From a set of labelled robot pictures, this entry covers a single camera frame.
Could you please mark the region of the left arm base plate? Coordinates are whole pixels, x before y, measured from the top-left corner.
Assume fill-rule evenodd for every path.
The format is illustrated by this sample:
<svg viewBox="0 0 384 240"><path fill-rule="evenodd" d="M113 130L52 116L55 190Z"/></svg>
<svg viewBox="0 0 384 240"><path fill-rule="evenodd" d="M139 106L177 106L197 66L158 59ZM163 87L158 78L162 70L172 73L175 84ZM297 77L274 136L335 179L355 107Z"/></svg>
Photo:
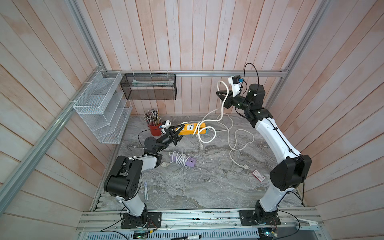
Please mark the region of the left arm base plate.
<svg viewBox="0 0 384 240"><path fill-rule="evenodd" d="M128 213L123 214L121 229L151 228L157 229L162 223L161 212L143 213L141 217L134 217Z"/></svg>

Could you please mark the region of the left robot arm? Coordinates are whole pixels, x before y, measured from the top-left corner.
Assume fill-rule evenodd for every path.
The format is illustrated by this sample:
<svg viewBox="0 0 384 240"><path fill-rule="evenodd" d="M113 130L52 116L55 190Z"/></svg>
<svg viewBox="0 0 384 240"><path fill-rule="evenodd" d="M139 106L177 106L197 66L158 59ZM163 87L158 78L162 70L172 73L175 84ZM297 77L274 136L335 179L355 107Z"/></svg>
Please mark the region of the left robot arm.
<svg viewBox="0 0 384 240"><path fill-rule="evenodd" d="M142 156L117 157L104 182L104 191L123 204L126 210L122 216L123 224L130 224L131 228L142 228L149 227L154 222L149 219L148 207L139 196L142 172L160 166L163 158L161 151L170 144L177 145L181 141L183 136L180 132L183 127L183 124L165 127L160 138L146 138Z"/></svg>

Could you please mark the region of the orange power strip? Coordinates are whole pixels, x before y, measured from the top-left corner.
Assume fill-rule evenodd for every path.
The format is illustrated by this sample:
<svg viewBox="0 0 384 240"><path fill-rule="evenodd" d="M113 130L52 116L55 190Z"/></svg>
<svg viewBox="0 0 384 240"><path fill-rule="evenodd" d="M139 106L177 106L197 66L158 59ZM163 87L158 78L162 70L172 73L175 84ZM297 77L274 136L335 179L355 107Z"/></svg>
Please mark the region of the orange power strip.
<svg viewBox="0 0 384 240"><path fill-rule="evenodd" d="M196 123L184 122L183 125L184 125L184 127L182 128L181 132L179 133L180 136L197 135L198 133L205 134L207 132L205 123L200 124L199 122L196 122Z"/></svg>

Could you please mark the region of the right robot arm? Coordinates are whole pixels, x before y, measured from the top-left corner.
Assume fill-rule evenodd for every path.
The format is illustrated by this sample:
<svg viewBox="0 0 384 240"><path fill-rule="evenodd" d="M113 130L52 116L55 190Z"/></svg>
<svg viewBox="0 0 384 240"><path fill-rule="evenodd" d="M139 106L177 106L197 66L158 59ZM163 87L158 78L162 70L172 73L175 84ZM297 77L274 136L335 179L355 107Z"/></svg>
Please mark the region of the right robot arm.
<svg viewBox="0 0 384 240"><path fill-rule="evenodd" d="M285 195L304 183L312 159L302 155L278 128L272 114L263 107L265 90L262 85L251 84L246 96L236 93L237 87L229 91L217 91L224 108L237 107L244 117L266 140L277 160L270 172L271 185L264 196L256 202L251 217L245 217L246 225L280 223L278 206Z"/></svg>

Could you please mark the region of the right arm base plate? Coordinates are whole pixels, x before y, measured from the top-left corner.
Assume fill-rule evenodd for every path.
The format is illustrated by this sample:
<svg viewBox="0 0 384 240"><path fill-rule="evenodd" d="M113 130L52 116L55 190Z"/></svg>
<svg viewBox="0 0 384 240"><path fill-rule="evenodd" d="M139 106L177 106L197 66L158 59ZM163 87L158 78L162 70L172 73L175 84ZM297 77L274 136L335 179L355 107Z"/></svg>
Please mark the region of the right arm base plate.
<svg viewBox="0 0 384 240"><path fill-rule="evenodd" d="M265 212L263 209L240 210L239 216L242 226L276 226L281 224L278 211Z"/></svg>

